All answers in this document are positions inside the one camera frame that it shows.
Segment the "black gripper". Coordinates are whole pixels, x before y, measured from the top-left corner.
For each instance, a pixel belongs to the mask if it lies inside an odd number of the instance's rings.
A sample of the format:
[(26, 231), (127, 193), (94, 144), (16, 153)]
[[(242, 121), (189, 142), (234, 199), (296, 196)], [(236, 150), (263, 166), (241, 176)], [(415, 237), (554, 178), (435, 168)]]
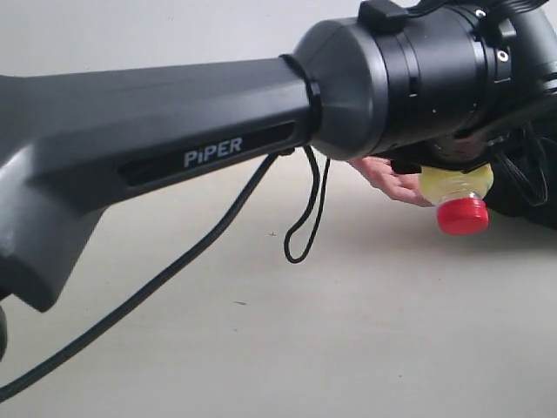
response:
[(522, 128), (489, 133), (487, 136), (438, 137), (389, 151), (395, 171), (421, 172), (423, 167), (450, 172), (471, 172), (493, 164), (505, 153), (522, 148)]

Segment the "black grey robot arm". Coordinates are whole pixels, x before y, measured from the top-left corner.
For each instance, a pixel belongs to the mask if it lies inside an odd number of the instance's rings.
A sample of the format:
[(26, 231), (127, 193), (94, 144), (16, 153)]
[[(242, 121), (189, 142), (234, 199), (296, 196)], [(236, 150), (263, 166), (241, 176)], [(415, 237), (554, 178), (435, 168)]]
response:
[(294, 52), (1, 79), (1, 295), (49, 310), (104, 210), (310, 145), (468, 172), (556, 105), (539, 1), (364, 1)]

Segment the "black sleeved forearm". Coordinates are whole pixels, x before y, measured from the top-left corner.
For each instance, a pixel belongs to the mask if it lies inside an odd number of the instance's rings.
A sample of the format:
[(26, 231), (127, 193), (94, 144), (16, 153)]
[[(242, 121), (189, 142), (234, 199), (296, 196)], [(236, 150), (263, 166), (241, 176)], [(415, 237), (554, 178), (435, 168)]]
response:
[(491, 164), (493, 186), (485, 197), (489, 209), (507, 217), (556, 228), (556, 131), (527, 125), (512, 135), (514, 147)]

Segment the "person's open hand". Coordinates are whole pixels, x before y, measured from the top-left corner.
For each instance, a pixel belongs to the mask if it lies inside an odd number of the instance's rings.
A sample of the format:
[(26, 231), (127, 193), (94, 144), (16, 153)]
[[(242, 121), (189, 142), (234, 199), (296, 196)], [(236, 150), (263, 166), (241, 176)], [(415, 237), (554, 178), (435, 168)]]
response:
[(391, 167), (391, 161), (384, 158), (356, 158), (348, 164), (389, 199), (419, 207), (432, 206), (421, 193), (418, 174), (398, 174)]

